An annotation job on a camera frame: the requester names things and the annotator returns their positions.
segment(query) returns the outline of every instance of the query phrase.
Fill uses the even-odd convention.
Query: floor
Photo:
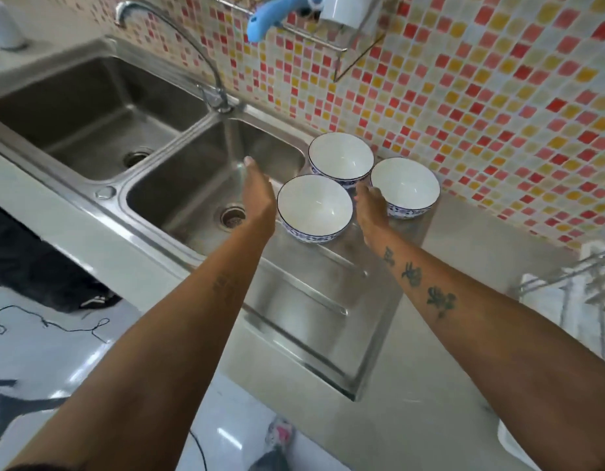
[[[140,316],[126,301],[88,315],[65,315],[0,288],[0,308],[8,305],[40,314],[45,322],[16,308],[0,312],[0,380],[17,381],[14,385],[0,384],[0,469],[54,413],[51,409],[56,401],[73,393]],[[78,331],[66,332],[51,323]],[[4,397],[34,402],[30,407],[30,402]],[[2,405],[7,402],[23,403],[32,412],[14,420],[4,419]],[[260,457],[266,429],[273,418],[274,412],[217,372],[191,429],[204,450],[209,470],[241,471]],[[292,471],[348,471],[300,433],[294,436],[288,458]],[[177,470],[203,467],[197,445],[189,437]]]

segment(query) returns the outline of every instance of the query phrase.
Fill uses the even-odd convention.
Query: ceramic bowl
[[[387,200],[394,218],[414,218],[431,209],[440,196],[440,184],[424,165],[403,157],[380,161],[370,174],[372,186]]]
[[[276,203],[287,231],[305,243],[335,239],[353,217],[348,192],[320,175],[292,178],[281,187]]]
[[[359,137],[329,132],[311,142],[309,162],[313,173],[329,177],[344,188],[353,188],[370,174],[375,156]]]

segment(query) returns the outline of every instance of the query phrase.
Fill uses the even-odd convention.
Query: blue patterned bowl rim
[[[375,154],[372,150],[370,150],[370,154],[372,155],[372,166],[370,167],[370,170],[368,170],[368,172],[366,172],[365,174],[359,176],[359,177],[353,177],[353,178],[339,178],[339,177],[334,177],[329,175],[328,173],[324,173],[321,169],[319,169],[317,167],[316,164],[314,164],[313,160],[311,160],[311,145],[313,144],[313,142],[315,142],[316,140],[318,140],[320,137],[322,137],[323,135],[327,135],[327,134],[334,134],[334,132],[325,132],[324,134],[320,134],[319,136],[317,136],[314,140],[311,141],[311,143],[309,144],[309,147],[307,147],[307,158],[309,159],[309,163],[311,163],[311,165],[313,165],[313,167],[319,171],[322,175],[330,178],[331,180],[335,180],[335,181],[359,181],[359,180],[363,180],[364,178],[366,178],[366,176],[370,175],[370,172],[372,172],[372,169],[375,167]]]
[[[383,162],[384,160],[388,160],[388,159],[403,159],[403,160],[409,160],[410,162],[416,162],[415,160],[406,159],[404,157],[388,157],[386,159],[381,160],[381,162]],[[375,167],[377,165],[379,165],[381,162],[377,163],[374,167],[372,167],[372,170],[374,170]],[[374,184],[372,183],[372,175],[370,175],[370,185],[372,185],[374,187]],[[440,193],[442,193],[442,188],[440,188],[438,190],[438,197],[433,201],[433,203],[431,205],[423,206],[422,208],[408,208],[407,206],[394,205],[394,203],[392,203],[391,201],[387,201],[387,200],[385,200],[385,201],[387,201],[388,205],[392,205],[395,208],[399,208],[401,210],[412,210],[413,212],[419,212],[421,210],[427,210],[428,208],[431,208],[433,205],[435,205],[436,202],[440,199]]]
[[[328,235],[310,235],[309,233],[305,233],[304,231],[300,231],[298,228],[294,228],[293,226],[291,226],[286,220],[285,218],[283,218],[283,215],[281,214],[281,209],[279,208],[279,196],[281,195],[281,190],[283,190],[283,187],[285,185],[287,185],[289,182],[291,182],[292,180],[298,178],[298,177],[304,177],[304,176],[316,176],[313,173],[306,173],[304,175],[298,175],[295,176],[294,178],[291,178],[290,180],[286,181],[283,186],[281,187],[281,189],[279,190],[279,194],[276,196],[276,210],[279,213],[279,216],[281,217],[281,220],[283,220],[283,223],[285,223],[287,226],[289,226],[291,229],[293,229],[294,231],[298,231],[301,235],[305,235],[305,236],[309,236],[311,238],[326,238],[328,236],[333,236],[333,235],[338,235],[340,233],[342,233],[342,231],[344,231],[346,228],[348,228],[348,226],[350,225],[351,220],[353,219],[353,213],[354,213],[354,206],[353,203],[351,202],[350,204],[350,218],[348,219],[348,221],[346,222],[346,224],[344,225],[344,228],[337,230],[335,233],[329,233]]]

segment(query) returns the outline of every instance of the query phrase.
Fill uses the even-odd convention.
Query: hand
[[[363,239],[366,244],[373,247],[377,233],[390,227],[390,219],[387,216],[387,202],[381,190],[369,188],[360,181],[357,186],[357,222],[363,231]]]
[[[252,157],[244,158],[246,181],[242,192],[242,201],[246,208],[246,219],[258,221],[266,226],[272,236],[276,221],[276,198],[270,179],[259,169]]]

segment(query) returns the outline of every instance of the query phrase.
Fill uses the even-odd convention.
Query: double sink
[[[245,218],[244,156],[278,189],[308,171],[313,140],[235,99],[231,113],[214,112],[204,95],[185,71],[99,39],[0,75],[0,154],[145,254],[191,270]],[[394,226],[420,244],[430,218]],[[401,295],[354,220],[324,245],[277,222],[242,315],[355,400]]]

